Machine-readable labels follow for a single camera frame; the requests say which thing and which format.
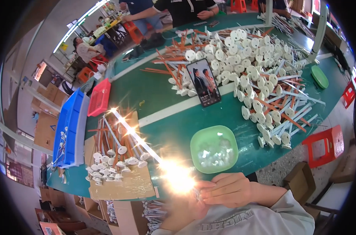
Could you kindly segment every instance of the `workbench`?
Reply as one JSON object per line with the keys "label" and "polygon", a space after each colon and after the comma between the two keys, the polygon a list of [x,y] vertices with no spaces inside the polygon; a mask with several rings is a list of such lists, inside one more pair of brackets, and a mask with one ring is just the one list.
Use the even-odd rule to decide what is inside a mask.
{"label": "workbench", "polygon": [[[218,31],[224,28],[231,28],[256,24],[261,30],[265,29],[261,24],[263,21],[257,19],[257,13],[243,13],[232,14],[224,16],[216,16],[208,19],[210,23],[213,20],[218,20],[220,23],[213,27],[208,28],[210,31]],[[197,27],[188,24],[178,27],[178,30],[196,28],[204,31],[204,25]],[[167,31],[163,35],[165,38],[175,36],[173,32]],[[279,39],[288,41],[286,35],[281,34],[276,29],[270,33],[278,35]],[[295,31],[293,38],[305,46],[309,51],[312,46],[312,40],[307,39],[301,32]],[[166,46],[171,45],[171,39],[166,40]],[[312,123],[320,124],[334,108],[335,104],[339,101],[344,87],[347,82],[337,67],[336,62],[330,54],[327,54],[325,48],[321,48],[319,52],[318,65],[329,79],[329,87],[321,89],[315,83],[311,76],[311,67],[313,64],[308,64],[303,69],[303,83],[306,85],[305,92],[310,97],[324,101],[326,105],[315,104],[304,118],[308,120],[315,114],[318,114]],[[155,53],[155,50],[145,52],[144,57]],[[106,71],[109,77],[117,78],[117,74],[126,70],[129,67],[135,67],[130,72],[118,76],[111,84],[111,92],[109,99],[109,108],[121,106],[129,106],[131,109],[138,111],[140,132],[142,137],[146,137],[146,142],[156,151],[164,147],[164,155],[162,157],[169,157],[169,155],[180,156],[185,160],[187,165],[193,166],[190,153],[190,140],[192,136],[199,130],[215,126],[224,125],[230,128],[237,140],[239,157],[237,163],[225,172],[243,172],[248,175],[270,164],[271,162],[282,157],[288,153],[289,150],[275,146],[275,148],[260,148],[257,136],[260,134],[256,125],[250,120],[244,120],[241,114],[241,106],[243,105],[237,98],[233,97],[233,83],[229,83],[219,88],[222,95],[222,101],[203,108],[197,96],[188,97],[175,94],[175,90],[171,89],[167,79],[170,77],[165,74],[149,73],[140,71],[146,67],[166,69],[163,64],[153,64],[151,62],[144,63],[138,66],[138,60],[129,62],[122,62],[124,54],[116,59],[114,68]],[[139,103],[144,100],[144,104],[139,106]],[[86,129],[97,128],[98,117],[88,117]],[[292,137],[291,146],[294,148],[300,144],[309,134],[311,134],[316,126],[306,126],[306,133],[299,131]],[[94,132],[86,132],[85,139],[94,135]],[[154,187],[157,187],[160,198],[166,197],[166,193],[161,189],[162,181],[156,174],[155,161],[149,160],[148,169],[151,175]],[[62,184],[58,173],[52,174],[48,180],[47,185],[55,189],[90,197],[88,187],[89,182],[85,180],[87,171],[84,165],[79,167],[72,167],[66,170],[67,184]],[[216,174],[203,174],[198,170],[194,172],[197,179],[211,180]],[[156,197],[147,198],[147,200],[156,199]]]}

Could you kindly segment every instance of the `black shirt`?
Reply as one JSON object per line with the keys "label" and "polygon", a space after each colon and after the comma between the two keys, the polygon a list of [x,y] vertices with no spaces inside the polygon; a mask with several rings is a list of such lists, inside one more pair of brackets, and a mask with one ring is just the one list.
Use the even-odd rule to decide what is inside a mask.
{"label": "black shirt", "polygon": [[[261,3],[266,5],[266,0],[258,0],[259,13],[262,12],[262,9],[260,8],[260,4]],[[287,7],[286,7],[286,4],[285,4],[284,0],[272,0],[272,9],[286,10],[286,8]]]}
{"label": "black shirt", "polygon": [[153,8],[157,12],[167,9],[173,19],[173,27],[199,21],[197,14],[217,7],[213,0],[158,0]]}

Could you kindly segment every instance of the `red plastic basket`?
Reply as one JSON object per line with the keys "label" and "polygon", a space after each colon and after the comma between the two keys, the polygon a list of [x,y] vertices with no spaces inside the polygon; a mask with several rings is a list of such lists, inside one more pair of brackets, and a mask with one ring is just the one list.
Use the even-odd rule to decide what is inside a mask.
{"label": "red plastic basket", "polygon": [[109,79],[106,78],[93,88],[89,102],[88,117],[98,116],[108,110],[107,106],[109,103],[110,87],[111,84]]}

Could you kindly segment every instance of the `table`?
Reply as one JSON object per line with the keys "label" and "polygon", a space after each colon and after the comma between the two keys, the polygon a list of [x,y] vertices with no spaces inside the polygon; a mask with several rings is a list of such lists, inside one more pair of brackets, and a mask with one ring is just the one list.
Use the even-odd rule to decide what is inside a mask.
{"label": "table", "polygon": [[[236,27],[237,23],[241,25],[262,24],[262,21],[256,18],[257,15],[257,13],[243,13],[216,16],[215,19],[220,21],[220,24],[212,28],[212,31],[226,27]],[[181,26],[178,29],[185,30],[186,28],[197,28],[200,31],[204,31],[203,25],[193,27],[192,24]],[[284,41],[287,40],[286,35],[282,35],[275,29],[272,30],[271,33],[278,35],[278,37],[284,39]],[[173,33],[166,32],[164,36],[172,37]],[[310,46],[310,41],[308,41],[303,34],[295,31],[294,37],[297,42],[305,46]],[[167,40],[165,45],[169,46],[170,44],[171,40]],[[153,54],[154,52],[153,50],[147,51],[145,56]],[[327,52],[325,48],[322,48],[319,54],[325,58]],[[138,61],[134,60],[122,63],[123,56],[124,55],[120,55],[116,59],[116,66],[115,69],[112,70],[112,76],[136,64]],[[319,67],[330,81],[329,87],[323,90],[315,84],[315,81],[311,77],[312,65],[313,64],[307,65],[303,70],[302,77],[306,84],[305,92],[309,93],[310,96],[315,99],[321,99],[326,102],[326,106],[321,104],[314,105],[313,110],[305,116],[305,118],[308,119],[309,116],[318,114],[319,118],[314,120],[314,123],[319,124],[329,115],[340,99],[347,82],[332,57],[321,59]],[[281,147],[274,149],[259,147],[256,138],[259,132],[256,125],[242,118],[242,104],[238,99],[233,98],[232,84],[227,84],[220,88],[222,93],[222,101],[220,103],[203,109],[197,97],[181,97],[176,95],[175,91],[171,90],[172,85],[167,82],[168,75],[140,71],[140,69],[145,67],[165,69],[162,64],[146,63],[115,80],[111,86],[109,107],[129,105],[131,108],[135,108],[138,111],[140,132],[143,137],[147,138],[147,142],[150,143],[152,148],[156,145],[170,146],[170,148],[168,148],[170,153],[183,156],[186,159],[185,162],[189,165],[193,165],[190,153],[191,137],[200,129],[214,125],[224,125],[234,132],[239,148],[239,157],[236,165],[226,172],[243,172],[245,175],[248,175],[265,167],[288,152],[288,150]],[[143,100],[145,100],[145,103],[140,107],[139,102]],[[176,113],[175,110],[177,109],[181,109],[182,111]],[[159,114],[165,114],[167,117],[156,120],[156,117],[158,119],[160,116]],[[98,118],[99,116],[88,117],[86,129],[94,129],[97,126]],[[307,127],[306,129],[306,133],[300,131],[292,138],[292,148],[300,144],[314,131],[315,127],[312,125],[312,127]],[[94,135],[93,132],[86,132],[85,139],[92,135]],[[166,197],[166,194],[160,190],[162,182],[158,176],[155,175],[156,165],[149,163],[148,169],[151,174],[153,186],[158,188],[160,197]],[[198,178],[204,180],[210,180],[215,175],[202,174],[199,171],[195,173]],[[84,165],[72,167],[66,171],[67,184],[62,184],[60,178],[53,176],[47,185],[64,192],[89,197],[89,182],[84,179],[86,175],[87,172]]]}

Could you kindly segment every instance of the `light green bowl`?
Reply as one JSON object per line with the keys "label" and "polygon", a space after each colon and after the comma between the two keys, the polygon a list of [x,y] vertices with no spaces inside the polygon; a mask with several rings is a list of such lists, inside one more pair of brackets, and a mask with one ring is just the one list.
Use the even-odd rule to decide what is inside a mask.
{"label": "light green bowl", "polygon": [[[230,154],[232,154],[231,157],[228,157],[229,159],[227,161],[223,161],[225,162],[224,165],[212,164],[212,162],[214,162],[217,157],[213,157],[213,161],[210,160],[211,157],[208,157],[206,159],[201,157],[203,154],[203,150],[208,151],[209,148],[211,148],[211,150],[209,151],[211,152],[211,155],[212,153],[221,153],[220,142],[222,140],[225,140],[225,143],[230,144],[230,147],[228,149],[230,151]],[[199,130],[194,134],[191,139],[190,149],[194,166],[200,172],[205,174],[212,174],[230,169],[238,160],[238,146],[236,137],[234,136],[232,130],[230,130],[226,126],[212,126]]]}

